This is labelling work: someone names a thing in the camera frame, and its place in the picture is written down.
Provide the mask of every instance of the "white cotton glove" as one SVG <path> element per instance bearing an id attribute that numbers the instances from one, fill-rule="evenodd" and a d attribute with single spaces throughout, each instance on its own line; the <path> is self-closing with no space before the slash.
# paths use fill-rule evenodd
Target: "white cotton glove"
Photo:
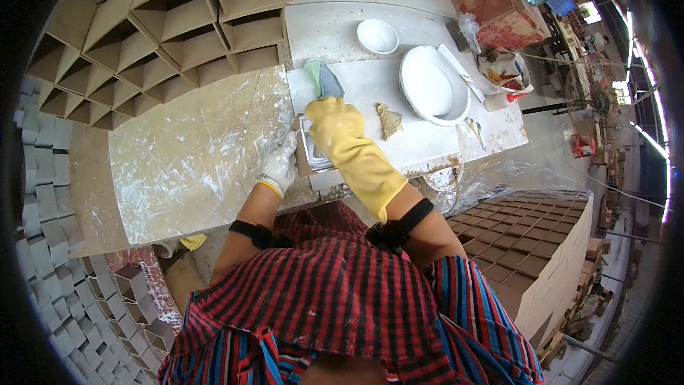
<path id="1" fill-rule="evenodd" d="M 297 177 L 295 157 L 293 153 L 297 147 L 297 133 L 290 131 L 285 136 L 283 144 L 276 149 L 263 163 L 258 183 L 273 189 L 280 199 L 285 196 Z"/>

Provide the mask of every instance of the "black elastic band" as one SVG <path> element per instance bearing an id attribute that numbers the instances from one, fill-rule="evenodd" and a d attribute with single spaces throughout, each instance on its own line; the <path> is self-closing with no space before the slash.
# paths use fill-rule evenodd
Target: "black elastic band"
<path id="1" fill-rule="evenodd" d="M 366 239 L 376 247 L 396 248 L 406 244 L 410 238 L 410 232 L 434 209 L 429 199 L 423 198 L 418 201 L 399 220 L 390 220 L 384 226 L 376 223 L 366 232 Z"/>
<path id="2" fill-rule="evenodd" d="M 252 244 L 260 249 L 267 248 L 289 248 L 292 247 L 292 240 L 285 235 L 275 237 L 273 232 L 265 226 L 252 225 L 246 221 L 234 221 L 228 230 L 252 238 Z"/>

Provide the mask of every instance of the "yellow rubber glove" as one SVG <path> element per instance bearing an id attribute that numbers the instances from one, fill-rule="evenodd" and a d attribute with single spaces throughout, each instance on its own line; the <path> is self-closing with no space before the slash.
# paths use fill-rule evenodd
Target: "yellow rubber glove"
<path id="1" fill-rule="evenodd" d="M 408 182 L 371 139 L 364 138 L 363 116 L 341 98 L 325 97 L 306 105 L 313 142 L 340 170 L 361 202 L 387 222 L 385 208 Z"/>

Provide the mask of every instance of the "striped shirt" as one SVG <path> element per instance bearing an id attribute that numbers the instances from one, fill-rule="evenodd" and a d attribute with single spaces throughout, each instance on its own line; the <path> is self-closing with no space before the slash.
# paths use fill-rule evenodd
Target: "striped shirt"
<path id="1" fill-rule="evenodd" d="M 377 360 L 390 384 L 543 383 L 474 262 L 420 271 L 370 245 L 366 229 L 342 203 L 279 217 L 274 230 L 303 242 L 191 293 L 160 383 L 298 384 L 324 352 Z"/>

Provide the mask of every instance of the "gray tile stack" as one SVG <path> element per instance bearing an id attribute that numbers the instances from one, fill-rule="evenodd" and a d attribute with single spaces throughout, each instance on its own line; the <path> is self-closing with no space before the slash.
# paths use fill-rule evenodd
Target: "gray tile stack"
<path id="1" fill-rule="evenodd" d="M 18 231 L 23 237 L 16 252 L 31 302 L 55 352 L 79 383 L 154 384 L 160 363 L 148 339 L 168 351 L 173 331 L 157 319 L 140 269 L 126 267 L 117 275 L 126 289 L 122 292 L 130 291 L 122 298 L 104 256 L 68 258 L 83 242 L 64 152 L 73 123 L 37 112 L 39 86 L 25 81 L 14 116 L 22 129 L 26 162 L 26 201 Z M 155 327 L 146 331 L 142 325 Z"/>

